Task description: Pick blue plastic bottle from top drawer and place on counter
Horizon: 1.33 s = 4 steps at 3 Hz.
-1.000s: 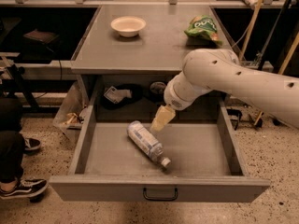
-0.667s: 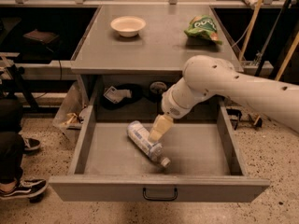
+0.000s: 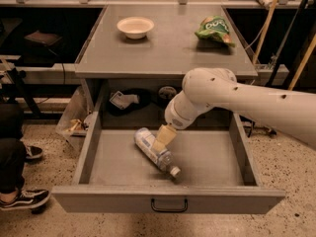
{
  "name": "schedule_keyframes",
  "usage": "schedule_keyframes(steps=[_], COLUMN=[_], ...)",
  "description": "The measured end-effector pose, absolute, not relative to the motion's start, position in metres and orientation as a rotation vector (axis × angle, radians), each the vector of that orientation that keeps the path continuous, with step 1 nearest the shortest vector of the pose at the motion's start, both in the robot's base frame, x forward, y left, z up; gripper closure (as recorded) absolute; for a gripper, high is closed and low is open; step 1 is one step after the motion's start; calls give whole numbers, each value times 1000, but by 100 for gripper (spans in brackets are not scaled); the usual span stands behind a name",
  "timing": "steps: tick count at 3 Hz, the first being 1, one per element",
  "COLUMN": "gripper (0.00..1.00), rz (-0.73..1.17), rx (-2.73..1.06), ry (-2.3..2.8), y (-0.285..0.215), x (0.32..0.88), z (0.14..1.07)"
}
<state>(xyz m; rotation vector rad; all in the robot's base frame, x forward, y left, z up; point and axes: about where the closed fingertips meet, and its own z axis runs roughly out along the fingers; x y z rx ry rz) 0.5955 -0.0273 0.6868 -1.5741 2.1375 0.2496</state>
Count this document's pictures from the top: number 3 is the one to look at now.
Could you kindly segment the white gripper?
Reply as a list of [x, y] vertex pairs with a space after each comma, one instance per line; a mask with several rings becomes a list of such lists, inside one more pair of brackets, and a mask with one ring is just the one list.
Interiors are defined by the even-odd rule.
[[189, 127], [200, 115], [211, 110], [209, 104], [195, 104], [181, 91], [167, 105], [165, 109], [165, 121], [162, 124], [153, 142], [152, 150], [161, 152], [177, 135], [177, 130]]

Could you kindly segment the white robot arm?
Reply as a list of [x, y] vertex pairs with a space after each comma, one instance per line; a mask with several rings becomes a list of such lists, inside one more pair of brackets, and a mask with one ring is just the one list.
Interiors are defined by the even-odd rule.
[[316, 95], [241, 84], [224, 68], [195, 68], [182, 81], [182, 91], [165, 109], [156, 135], [158, 148], [200, 115], [221, 108], [280, 131], [316, 149]]

